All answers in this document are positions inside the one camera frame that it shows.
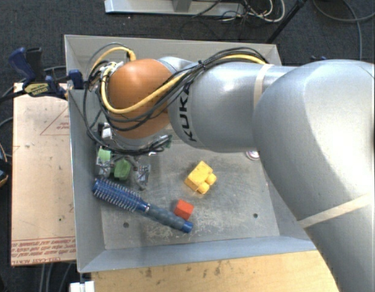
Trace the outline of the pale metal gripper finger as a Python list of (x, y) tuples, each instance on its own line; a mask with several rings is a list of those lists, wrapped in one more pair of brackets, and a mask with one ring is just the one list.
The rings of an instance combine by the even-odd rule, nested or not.
[(97, 158), (94, 172), (97, 177), (109, 177), (111, 174), (110, 161), (103, 161)]
[(140, 191), (146, 190), (150, 172), (150, 164), (139, 164), (133, 168), (133, 180)]

